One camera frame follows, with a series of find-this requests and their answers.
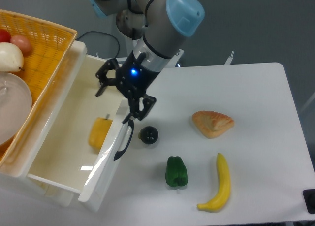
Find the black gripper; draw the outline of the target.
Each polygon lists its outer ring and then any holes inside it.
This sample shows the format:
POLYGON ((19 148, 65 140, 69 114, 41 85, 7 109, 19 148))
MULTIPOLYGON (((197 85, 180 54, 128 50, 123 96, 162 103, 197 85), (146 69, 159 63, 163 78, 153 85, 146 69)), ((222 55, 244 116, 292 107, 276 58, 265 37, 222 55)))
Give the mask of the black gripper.
POLYGON ((131 52, 121 67, 117 59, 112 58, 95 74, 100 85, 96 97, 102 95, 108 86, 116 86, 128 99, 129 113, 122 121, 123 124, 129 120, 143 120, 157 101, 155 97, 146 94, 147 88, 159 75, 159 72, 150 71, 141 64, 146 57, 147 52, 141 52, 137 58, 131 52), (107 77, 109 71, 116 71, 114 78, 107 77))

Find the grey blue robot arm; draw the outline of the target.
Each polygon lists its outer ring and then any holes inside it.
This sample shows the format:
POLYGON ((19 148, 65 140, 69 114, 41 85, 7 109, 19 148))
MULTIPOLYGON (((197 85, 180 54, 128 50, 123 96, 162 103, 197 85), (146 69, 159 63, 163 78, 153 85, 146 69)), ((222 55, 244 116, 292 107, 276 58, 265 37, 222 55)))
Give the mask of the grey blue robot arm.
POLYGON ((178 52, 184 41, 191 37, 205 16, 197 0, 90 0, 97 14, 109 16, 123 10, 143 15, 146 28, 123 63, 108 59, 96 77, 100 96, 108 86, 115 86, 128 100, 131 119, 143 120, 156 98, 146 90, 178 52))

